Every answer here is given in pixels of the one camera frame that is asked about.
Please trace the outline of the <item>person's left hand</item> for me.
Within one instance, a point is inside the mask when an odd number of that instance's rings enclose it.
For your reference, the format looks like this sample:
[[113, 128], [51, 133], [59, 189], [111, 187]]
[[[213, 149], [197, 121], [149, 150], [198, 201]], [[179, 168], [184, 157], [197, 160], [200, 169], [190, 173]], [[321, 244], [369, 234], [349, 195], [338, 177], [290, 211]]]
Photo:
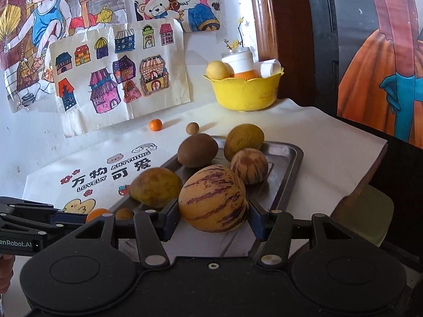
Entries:
[[1, 255], [0, 259], [0, 294], [5, 294], [14, 275], [13, 267], [15, 262], [14, 255]]

